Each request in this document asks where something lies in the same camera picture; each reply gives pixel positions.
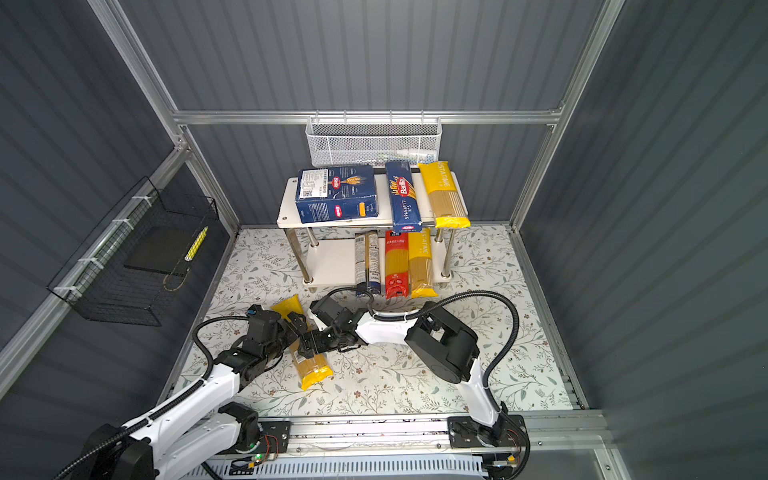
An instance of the floral patterned surface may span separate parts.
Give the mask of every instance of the floral patterned surface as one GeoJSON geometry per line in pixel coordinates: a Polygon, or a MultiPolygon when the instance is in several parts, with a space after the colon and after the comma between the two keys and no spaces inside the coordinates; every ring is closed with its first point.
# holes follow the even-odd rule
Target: floral patterned surface
{"type": "MultiPolygon", "coordinates": [[[[351,238],[358,230],[315,229],[318,238],[351,238]]],[[[300,231],[306,249],[309,241],[300,231]]],[[[466,290],[494,290],[510,298],[520,314],[515,346],[491,375],[497,400],[510,410],[571,409],[558,368],[538,321],[528,288],[504,226],[457,230],[453,246],[453,280],[436,288],[440,296],[466,290]]],[[[279,229],[242,230],[226,271],[216,290],[207,318],[243,315],[252,303],[265,308],[296,293],[306,310],[312,300],[329,289],[310,293],[302,286],[301,272],[279,229]]],[[[353,294],[338,295],[346,306],[362,306],[353,294]]],[[[411,310],[425,299],[377,299],[378,310],[411,310]]],[[[470,298],[446,307],[478,334],[480,359],[487,366],[506,342],[511,314],[489,298],[470,298]]],[[[214,354],[247,328],[242,320],[213,323],[200,338],[214,354]]],[[[387,413],[463,412],[466,404],[457,389],[428,371],[406,346],[371,345],[347,353],[327,353],[334,376],[303,391],[290,355],[238,394],[264,416],[368,415],[387,413]]],[[[205,367],[200,350],[193,348],[178,385],[194,381],[205,367]]]]}

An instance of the blue spaghetti box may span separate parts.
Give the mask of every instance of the blue spaghetti box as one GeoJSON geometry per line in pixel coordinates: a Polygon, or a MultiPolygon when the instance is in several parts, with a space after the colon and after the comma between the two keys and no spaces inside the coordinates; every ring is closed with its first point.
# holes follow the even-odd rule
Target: blue spaghetti box
{"type": "Polygon", "coordinates": [[[392,230],[396,233],[422,231],[422,216],[413,190],[411,165],[407,161],[386,163],[389,202],[392,204],[392,230]]]}
{"type": "Polygon", "coordinates": [[[301,223],[379,216],[373,167],[356,165],[301,170],[296,208],[301,223]]]}

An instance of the black wire basket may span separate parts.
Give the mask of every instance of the black wire basket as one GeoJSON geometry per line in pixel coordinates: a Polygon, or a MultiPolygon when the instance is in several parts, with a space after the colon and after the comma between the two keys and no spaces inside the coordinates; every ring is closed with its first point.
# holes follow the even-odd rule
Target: black wire basket
{"type": "Polygon", "coordinates": [[[92,254],[73,255],[48,284],[85,319],[160,326],[219,217],[215,200],[201,195],[152,190],[136,200],[92,254]]]}

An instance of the white shelf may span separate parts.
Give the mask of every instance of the white shelf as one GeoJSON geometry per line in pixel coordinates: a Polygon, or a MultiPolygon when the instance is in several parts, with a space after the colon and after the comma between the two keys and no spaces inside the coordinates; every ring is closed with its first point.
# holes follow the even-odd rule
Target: white shelf
{"type": "MultiPolygon", "coordinates": [[[[451,172],[453,181],[456,184],[458,195],[464,203],[462,189],[458,185],[456,175],[451,172]]],[[[427,190],[424,187],[422,175],[414,172],[413,190],[416,193],[416,203],[419,205],[419,214],[422,216],[422,223],[425,227],[435,225],[435,214],[432,212],[432,205],[427,197],[427,190]]],[[[389,202],[389,185],[387,185],[386,174],[377,174],[374,176],[376,182],[376,203],[379,206],[379,215],[376,217],[353,218],[350,220],[334,220],[329,222],[301,223],[299,209],[296,208],[296,187],[298,178],[288,179],[285,192],[283,193],[283,202],[280,205],[280,213],[277,217],[277,226],[280,228],[304,228],[304,227],[381,227],[388,228],[392,226],[392,205],[389,202]]]]}
{"type": "MultiPolygon", "coordinates": [[[[432,272],[435,283],[449,282],[451,278],[442,276],[442,264],[445,261],[445,242],[432,241],[432,272]]],[[[305,286],[355,286],[355,240],[321,240],[317,247],[310,247],[306,255],[306,265],[313,276],[312,283],[305,286]]],[[[382,295],[384,295],[384,278],[386,264],[384,262],[384,239],[379,238],[379,265],[381,266],[382,295]]]]}

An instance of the robotic arm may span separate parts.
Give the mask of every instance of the robotic arm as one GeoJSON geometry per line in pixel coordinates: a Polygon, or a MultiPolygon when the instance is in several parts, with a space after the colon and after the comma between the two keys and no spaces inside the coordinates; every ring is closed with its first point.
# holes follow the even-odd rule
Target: robotic arm
{"type": "Polygon", "coordinates": [[[299,353],[312,358],[317,353],[345,352],[371,343],[407,345],[432,373],[456,384],[473,420],[493,427],[498,406],[482,385],[477,334],[434,302],[427,302],[422,310],[430,312],[411,320],[404,319],[404,313],[378,313],[374,318],[364,309],[352,313],[326,296],[312,304],[311,313],[316,323],[327,327],[303,334],[299,353]]]}
{"type": "MultiPolygon", "coordinates": [[[[202,322],[194,331],[195,344],[207,358],[203,376],[149,412],[125,422],[122,427],[103,425],[89,437],[83,454],[64,468],[55,480],[72,474],[73,480],[112,479],[176,480],[218,452],[234,447],[251,453],[262,435],[258,414],[246,406],[227,403],[208,420],[202,418],[211,410],[232,399],[256,377],[274,368],[285,348],[300,341],[299,354],[312,358],[332,350],[345,352],[371,343],[398,343],[410,346],[435,375],[456,384],[467,402],[471,421],[456,429],[468,429],[483,446],[500,446],[509,429],[527,439],[500,408],[488,389],[488,374],[478,361],[478,337],[442,305],[467,296],[491,296],[503,299],[513,313],[514,325],[507,345],[489,366],[492,369],[511,348],[517,336],[518,318],[514,306],[493,292],[460,293],[438,303],[427,302],[413,313],[374,313],[370,308],[355,312],[341,307],[331,295],[336,289],[312,303],[311,318],[323,329],[307,330],[306,319],[296,313],[290,321],[277,312],[253,305],[247,316],[232,316],[202,322]],[[200,329],[222,319],[248,320],[248,333],[214,360],[197,337],[200,329]]],[[[508,462],[491,458],[490,465],[502,467],[514,478],[525,466],[530,445],[524,445],[525,456],[511,469],[508,462]]]]}

